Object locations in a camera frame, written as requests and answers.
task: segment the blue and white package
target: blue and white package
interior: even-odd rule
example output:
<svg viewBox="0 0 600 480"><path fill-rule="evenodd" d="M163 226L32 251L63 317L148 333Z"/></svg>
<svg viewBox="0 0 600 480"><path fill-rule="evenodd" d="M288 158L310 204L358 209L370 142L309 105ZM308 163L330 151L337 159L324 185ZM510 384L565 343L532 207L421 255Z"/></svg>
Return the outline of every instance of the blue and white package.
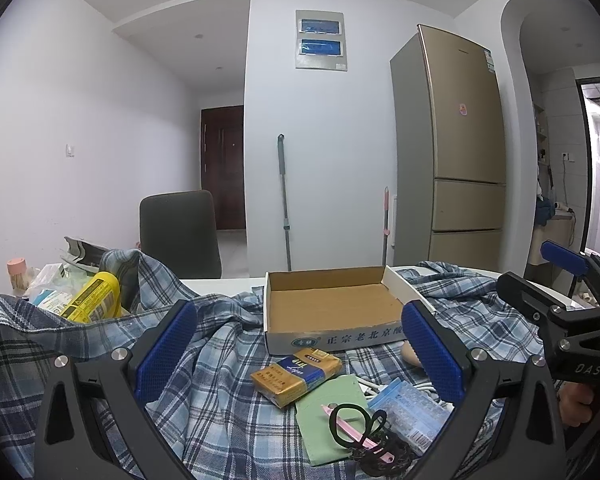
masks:
<svg viewBox="0 0 600 480"><path fill-rule="evenodd" d="M391 430L419 455L424 454L450 415L427 394L401 379L394 379L368 405L372 411L385 410Z"/></svg>

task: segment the screw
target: screw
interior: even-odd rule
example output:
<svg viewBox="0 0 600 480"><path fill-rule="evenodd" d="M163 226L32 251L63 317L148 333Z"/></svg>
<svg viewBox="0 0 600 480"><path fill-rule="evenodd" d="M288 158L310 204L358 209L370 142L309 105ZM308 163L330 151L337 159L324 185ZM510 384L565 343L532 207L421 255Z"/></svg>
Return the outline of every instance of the screw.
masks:
<svg viewBox="0 0 600 480"><path fill-rule="evenodd" d="M56 357L54 365L56 366L56 368L62 368L63 366L66 366L68 362L69 358L66 355L59 355L58 357Z"/></svg>
<svg viewBox="0 0 600 480"><path fill-rule="evenodd" d="M126 348L116 348L113 352L111 352L111 358L114 361L122 361L126 359L126 356L129 354L129 350Z"/></svg>
<svg viewBox="0 0 600 480"><path fill-rule="evenodd" d="M533 364L535 364L536 366L542 367L546 364L546 361L544 360L544 357L542 357L541 355L532 355L531 356L531 362Z"/></svg>
<svg viewBox="0 0 600 480"><path fill-rule="evenodd" d="M485 361L488 355L489 354L487 354L487 351L483 350L482 348L474 348L473 350L471 350L471 357L475 361Z"/></svg>

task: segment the chair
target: chair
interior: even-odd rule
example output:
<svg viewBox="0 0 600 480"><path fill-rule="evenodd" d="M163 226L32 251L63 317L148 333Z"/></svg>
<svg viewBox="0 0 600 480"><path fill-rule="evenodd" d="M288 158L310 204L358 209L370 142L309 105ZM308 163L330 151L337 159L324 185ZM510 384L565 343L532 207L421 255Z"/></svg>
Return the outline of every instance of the chair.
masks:
<svg viewBox="0 0 600 480"><path fill-rule="evenodd" d="M214 200L208 191L148 196L140 203L142 252L181 280L220 278Z"/></svg>

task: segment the pink handle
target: pink handle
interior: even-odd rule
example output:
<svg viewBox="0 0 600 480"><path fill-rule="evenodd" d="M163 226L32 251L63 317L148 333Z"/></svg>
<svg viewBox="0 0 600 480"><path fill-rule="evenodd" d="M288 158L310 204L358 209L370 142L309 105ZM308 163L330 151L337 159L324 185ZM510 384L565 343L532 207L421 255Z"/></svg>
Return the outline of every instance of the pink handle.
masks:
<svg viewBox="0 0 600 480"><path fill-rule="evenodd" d="M322 406L322 409L324 410L324 412L327 414L327 416L330 416L331 412L333 410L329 406L325 406L324 404L321 404L321 406ZM345 422L344 420L342 420L339 416L336 417L336 424L340 427L340 429L342 431L344 431L346 434L348 434L354 440L357 440L359 442L360 439L362 438L362 433L360 433L356 428L354 428L348 422ZM365 441L362 443L362 445L364 447L366 447L367 449L373 449L378 444L376 444L373 440L366 438ZM393 456L391 453L385 453L384 455L382 455L380 457L380 460L382 460L383 462L386 462L387 464L390 464L391 462L393 462L395 460L395 456Z"/></svg>

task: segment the plaid cloth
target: plaid cloth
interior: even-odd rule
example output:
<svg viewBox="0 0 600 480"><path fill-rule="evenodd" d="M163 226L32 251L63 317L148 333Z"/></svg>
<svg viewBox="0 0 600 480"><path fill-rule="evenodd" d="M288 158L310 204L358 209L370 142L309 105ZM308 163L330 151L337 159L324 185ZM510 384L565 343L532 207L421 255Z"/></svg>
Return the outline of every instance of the plaid cloth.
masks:
<svg viewBox="0 0 600 480"><path fill-rule="evenodd" d="M469 347L488 348L492 356L525 361L541 353L533 327L499 300L495 280L449 264L424 262L436 274L401 274L437 309L442 325ZM158 324L179 299L191 299L199 325L160 399L147 411L167 443L199 480L366 479L350 461L311 467L302 448L295 408L277 409L257 394L250 374L278 358L267 354L262 329L262 288L233 298L199 297L171 271L139 251L110 251L101 270L121 283L123 306L132 315L76 324L22 300L0 296L0 448L24 477L33 476L38 410L53 359L58 354L94 358L119 346L132 346ZM402 343L336 352L344 373L376 383L400 377L412 383L427 378L400 357ZM484 452L502 406L494 402L480 439L465 461L474 468ZM98 414L122 466L140 476L103 403Z"/></svg>

